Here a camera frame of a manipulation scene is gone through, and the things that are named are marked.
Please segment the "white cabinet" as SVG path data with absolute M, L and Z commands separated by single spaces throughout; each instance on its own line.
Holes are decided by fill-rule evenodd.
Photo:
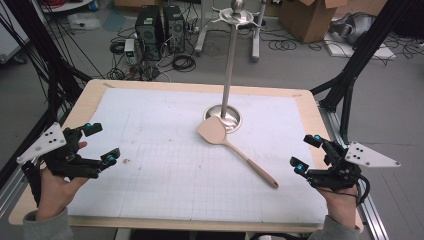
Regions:
M 28 42 L 28 37 L 20 24 L 4 0 L 0 0 L 0 64 L 25 64 L 27 62 L 15 36 L 19 37 L 23 43 Z

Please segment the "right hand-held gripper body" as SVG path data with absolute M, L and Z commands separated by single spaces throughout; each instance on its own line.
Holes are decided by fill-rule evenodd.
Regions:
M 401 163 L 358 142 L 344 148 L 336 141 L 322 139 L 319 147 L 325 152 L 327 169 L 309 169 L 306 179 L 314 188 L 329 188 L 333 191 L 351 188 L 364 180 L 361 166 L 368 168 L 394 168 Z

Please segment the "person's left hand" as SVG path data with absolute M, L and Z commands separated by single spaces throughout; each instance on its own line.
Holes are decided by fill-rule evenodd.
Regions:
M 35 215 L 36 221 L 44 221 L 59 215 L 74 199 L 88 178 L 76 177 L 67 181 L 55 176 L 48 167 L 41 171 L 41 198 Z

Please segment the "clear plastic bag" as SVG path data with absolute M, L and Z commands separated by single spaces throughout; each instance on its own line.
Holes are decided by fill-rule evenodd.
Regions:
M 101 26 L 100 20 L 93 13 L 75 13 L 67 19 L 74 30 L 95 30 Z

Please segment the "brown cardboard box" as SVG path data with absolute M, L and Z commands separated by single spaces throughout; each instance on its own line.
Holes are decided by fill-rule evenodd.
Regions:
M 321 41 L 336 10 L 348 0 L 282 0 L 278 24 L 303 43 Z

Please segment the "slim black computer tower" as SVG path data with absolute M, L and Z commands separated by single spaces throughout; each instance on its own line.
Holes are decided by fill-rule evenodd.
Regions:
M 163 7 L 164 29 L 169 51 L 183 53 L 185 51 L 185 21 L 180 8 L 176 5 Z

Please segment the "white stand leg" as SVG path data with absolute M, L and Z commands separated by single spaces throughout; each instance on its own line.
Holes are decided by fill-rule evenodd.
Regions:
M 194 48 L 194 53 L 197 56 L 200 56 L 202 53 L 203 45 L 205 42 L 208 26 L 207 26 L 207 20 L 206 20 L 206 3 L 207 0 L 200 0 L 201 1 L 201 14 L 200 14 L 200 27 L 199 27 L 199 34 L 197 38 L 197 42 Z
M 259 12 L 254 15 L 256 18 L 255 23 L 257 26 L 254 28 L 254 34 L 252 36 L 252 61 L 257 63 L 260 56 L 260 30 L 262 27 L 263 17 L 266 10 L 266 0 L 260 0 Z

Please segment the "white grid mat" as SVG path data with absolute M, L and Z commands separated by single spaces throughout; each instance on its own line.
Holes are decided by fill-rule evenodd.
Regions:
M 289 160 L 311 164 L 299 110 L 290 97 L 233 94 L 242 115 L 236 146 L 197 132 L 216 93 L 109 88 L 93 115 L 101 132 L 80 154 L 118 148 L 118 162 L 89 181 L 69 206 L 74 216 L 320 224 L 322 196 Z

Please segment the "grey bag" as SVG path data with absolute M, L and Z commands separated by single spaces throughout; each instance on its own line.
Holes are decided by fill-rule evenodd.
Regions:
M 357 46 L 375 21 L 375 17 L 363 12 L 347 13 L 330 23 L 328 32 L 336 33 L 348 44 Z

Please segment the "aluminium rail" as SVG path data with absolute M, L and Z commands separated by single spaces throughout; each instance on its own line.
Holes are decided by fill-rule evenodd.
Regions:
M 343 147 L 347 147 L 342 135 L 339 133 L 341 121 L 338 115 L 335 112 L 328 112 L 322 107 L 319 107 L 318 110 L 330 137 Z M 390 240 L 371 195 L 368 195 L 360 206 L 360 212 L 362 213 L 362 220 L 365 221 L 365 227 L 372 236 L 372 240 Z
M 25 162 L 20 164 L 16 160 L 51 126 L 48 116 L 49 112 L 46 111 L 0 170 L 0 219 L 12 208 L 12 205 L 27 187 L 28 181 L 25 173 L 21 170 Z

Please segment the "round white table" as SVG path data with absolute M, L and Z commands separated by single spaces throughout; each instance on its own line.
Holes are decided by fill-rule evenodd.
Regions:
M 94 0 L 82 0 L 81 2 L 72 2 L 71 0 L 66 0 L 66 2 L 61 6 L 47 6 L 40 4 L 40 8 L 43 12 L 64 12 L 69 10 L 74 10 L 80 7 L 87 7 Z

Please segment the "small white power supply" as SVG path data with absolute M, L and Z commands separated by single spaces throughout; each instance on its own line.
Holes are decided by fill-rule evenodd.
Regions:
M 137 63 L 136 51 L 135 51 L 135 40 L 126 39 L 124 45 L 124 54 L 127 58 L 127 61 L 130 65 Z

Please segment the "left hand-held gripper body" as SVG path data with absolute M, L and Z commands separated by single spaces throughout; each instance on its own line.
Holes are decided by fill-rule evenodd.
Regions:
M 102 161 L 84 159 L 78 154 L 80 139 L 85 136 L 82 132 L 84 125 L 62 129 L 58 122 L 54 122 L 16 162 L 22 164 L 41 157 L 53 175 L 97 178 Z

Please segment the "person's right hand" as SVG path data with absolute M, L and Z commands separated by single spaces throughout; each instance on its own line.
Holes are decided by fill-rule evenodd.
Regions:
M 349 229 L 356 229 L 357 187 L 332 191 L 318 188 L 327 203 L 328 216 Z

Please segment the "steel utensil hanging stand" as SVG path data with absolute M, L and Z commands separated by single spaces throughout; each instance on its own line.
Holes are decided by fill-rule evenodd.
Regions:
M 207 120 L 211 117 L 218 117 L 223 122 L 226 131 L 228 133 L 233 133 L 242 125 L 241 113 L 235 107 L 229 105 L 238 28 L 250 24 L 256 26 L 256 23 L 254 22 L 253 14 L 245 10 L 245 0 L 231 0 L 229 8 L 216 9 L 216 12 L 218 13 L 216 21 L 224 22 L 230 27 L 230 40 L 225 72 L 226 80 L 224 82 L 221 104 L 209 107 L 205 111 L 203 119 Z

